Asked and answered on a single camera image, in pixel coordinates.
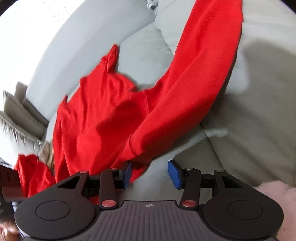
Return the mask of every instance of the person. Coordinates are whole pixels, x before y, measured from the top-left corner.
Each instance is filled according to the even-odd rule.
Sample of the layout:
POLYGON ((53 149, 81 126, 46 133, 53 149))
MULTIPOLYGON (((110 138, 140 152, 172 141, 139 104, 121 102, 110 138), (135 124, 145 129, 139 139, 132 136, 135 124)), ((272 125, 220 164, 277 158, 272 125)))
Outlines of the person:
POLYGON ((20 233, 14 220, 0 222, 0 241, 19 241, 20 233))

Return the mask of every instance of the light gray couch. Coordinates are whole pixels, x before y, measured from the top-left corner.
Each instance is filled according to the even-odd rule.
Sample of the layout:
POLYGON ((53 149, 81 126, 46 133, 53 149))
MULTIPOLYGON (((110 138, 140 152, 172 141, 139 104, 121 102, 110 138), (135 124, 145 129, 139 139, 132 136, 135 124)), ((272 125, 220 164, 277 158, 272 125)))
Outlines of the light gray couch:
MULTIPOLYGON (((114 43, 120 45, 118 71, 139 89, 153 86, 173 59, 194 2, 159 0, 154 14, 145 0, 86 0, 48 46, 22 101, 43 122, 46 135, 32 139, 27 133, 37 142, 29 151, 17 144, 10 148, 16 155, 37 153, 44 141, 52 140, 58 104, 65 95, 71 98, 79 79, 114 43)), ((182 191, 173 187, 167 173, 173 157, 182 167, 203 173, 225 168, 250 185, 277 179, 295 185, 296 15, 279 0, 244 0, 243 14, 234 68, 211 111, 155 158, 121 199, 179 200, 182 191)), ((9 131, 3 128, 2 134, 9 131)), ((12 165, 14 158, 9 158, 12 165)), ((204 190, 202 202, 209 197, 204 190)))

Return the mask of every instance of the logo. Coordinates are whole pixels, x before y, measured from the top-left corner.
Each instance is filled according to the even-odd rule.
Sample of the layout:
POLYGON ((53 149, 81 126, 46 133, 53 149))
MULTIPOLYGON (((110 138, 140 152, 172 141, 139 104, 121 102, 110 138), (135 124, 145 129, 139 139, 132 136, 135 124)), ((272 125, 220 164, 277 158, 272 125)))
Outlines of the logo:
POLYGON ((151 203, 147 203, 145 206, 150 209, 151 207, 154 207, 155 205, 153 205, 151 203))

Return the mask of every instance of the white wall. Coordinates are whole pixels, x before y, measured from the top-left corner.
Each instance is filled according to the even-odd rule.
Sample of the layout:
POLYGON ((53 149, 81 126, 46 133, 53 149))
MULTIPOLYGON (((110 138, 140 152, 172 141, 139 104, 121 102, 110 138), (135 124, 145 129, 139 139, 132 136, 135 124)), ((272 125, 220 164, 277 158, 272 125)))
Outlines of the white wall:
POLYGON ((18 0, 0 16, 0 110, 3 90, 28 84, 56 32, 84 0, 18 0))

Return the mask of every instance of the red hoodie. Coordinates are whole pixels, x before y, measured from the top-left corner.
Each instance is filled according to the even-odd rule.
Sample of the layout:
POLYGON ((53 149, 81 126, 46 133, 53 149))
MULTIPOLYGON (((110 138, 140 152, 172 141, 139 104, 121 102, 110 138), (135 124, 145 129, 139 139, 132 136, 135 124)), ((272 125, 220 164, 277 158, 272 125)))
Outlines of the red hoodie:
POLYGON ((98 174, 127 160, 133 161, 132 180, 140 176, 153 157, 209 111, 230 70, 241 24, 241 0, 196 1, 169 69, 155 87, 140 92, 115 72, 114 45, 58 108, 55 180, 36 157, 19 157, 24 194, 32 196, 81 170, 98 174))

